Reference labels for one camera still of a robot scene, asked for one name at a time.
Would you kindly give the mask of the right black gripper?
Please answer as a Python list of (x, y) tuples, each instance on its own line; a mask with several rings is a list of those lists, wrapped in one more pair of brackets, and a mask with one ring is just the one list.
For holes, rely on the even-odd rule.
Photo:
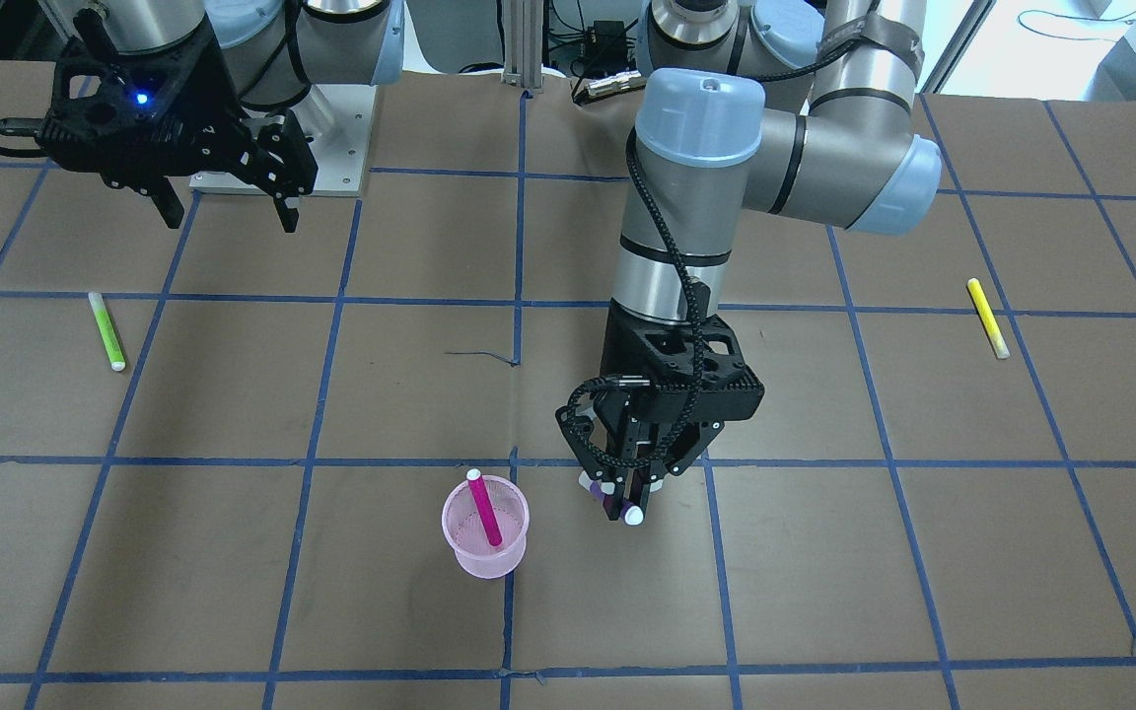
[(60, 55), (37, 148), (69, 172), (140, 190), (170, 229), (185, 208), (172, 177), (218, 170), (272, 197), (281, 229), (298, 228), (319, 165), (296, 114), (245, 117), (211, 23), (150, 52), (112, 44), (105, 20), (77, 20)]

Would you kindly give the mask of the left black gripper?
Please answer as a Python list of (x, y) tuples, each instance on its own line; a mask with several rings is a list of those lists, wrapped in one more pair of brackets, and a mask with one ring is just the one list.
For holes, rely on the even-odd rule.
[[(680, 476), (722, 433), (722, 421), (746, 421), (760, 406), (763, 385), (745, 364), (738, 339), (720, 316), (713, 315), (702, 326), (708, 346), (720, 343), (725, 352), (707, 349), (698, 403), (673, 443), (662, 454), (651, 454), (651, 462), (638, 468), (605, 466), (599, 481), (611, 494), (603, 510), (609, 520), (619, 520), (625, 495), (644, 511), (650, 495), (662, 488), (669, 475)], [(598, 421), (605, 431), (605, 453), (623, 460), (636, 460), (644, 453), (638, 421), (673, 424), (685, 404), (693, 376), (693, 346), (690, 326), (641, 319), (609, 303), (603, 344), (603, 376), (636, 376), (650, 382), (648, 387), (605, 392), (595, 407)]]

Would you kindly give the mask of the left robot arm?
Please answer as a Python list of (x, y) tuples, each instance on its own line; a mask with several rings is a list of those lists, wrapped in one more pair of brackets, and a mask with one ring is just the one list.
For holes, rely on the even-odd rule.
[(763, 385), (718, 314), (745, 210), (892, 235), (941, 179), (910, 115), (924, 1), (649, 1), (643, 105), (599, 375), (556, 423), (610, 520), (690, 469)]

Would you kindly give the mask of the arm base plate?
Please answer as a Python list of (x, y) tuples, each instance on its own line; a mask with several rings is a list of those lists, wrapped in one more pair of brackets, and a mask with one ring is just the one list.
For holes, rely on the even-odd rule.
[(378, 87), (314, 85), (292, 106), (319, 165), (314, 197), (360, 197)]

